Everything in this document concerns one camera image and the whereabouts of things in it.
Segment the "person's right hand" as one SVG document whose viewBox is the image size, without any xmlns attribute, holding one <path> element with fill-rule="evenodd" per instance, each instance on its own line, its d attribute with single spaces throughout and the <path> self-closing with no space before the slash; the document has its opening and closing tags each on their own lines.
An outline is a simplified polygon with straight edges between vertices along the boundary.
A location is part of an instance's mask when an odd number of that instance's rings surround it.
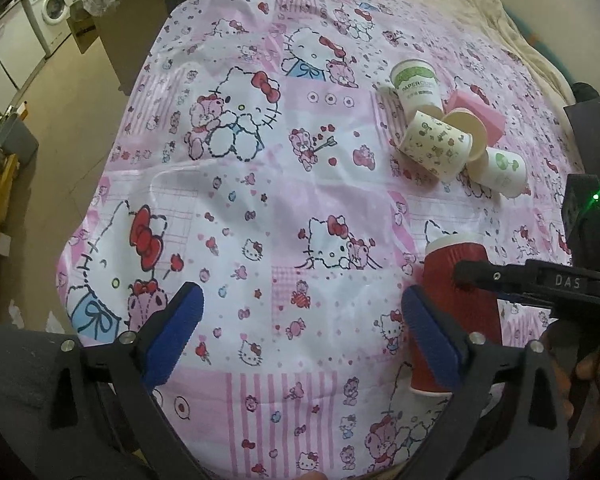
<svg viewBox="0 0 600 480">
<path fill-rule="evenodd" d="M 571 389 L 570 374 L 567 373 L 556 361 L 553 356 L 556 344 L 565 335 L 570 325 L 568 323 L 555 321 L 550 324 L 546 331 L 541 336 L 541 342 L 545 349 L 550 352 L 553 359 L 553 368 L 558 385 L 559 397 L 562 400 L 562 411 L 566 415 L 566 419 L 570 420 L 573 416 L 574 408 L 569 401 L 569 393 Z M 590 353 L 583 358 L 574 368 L 576 377 L 582 382 L 598 382 L 600 384 L 600 350 Z"/>
</svg>

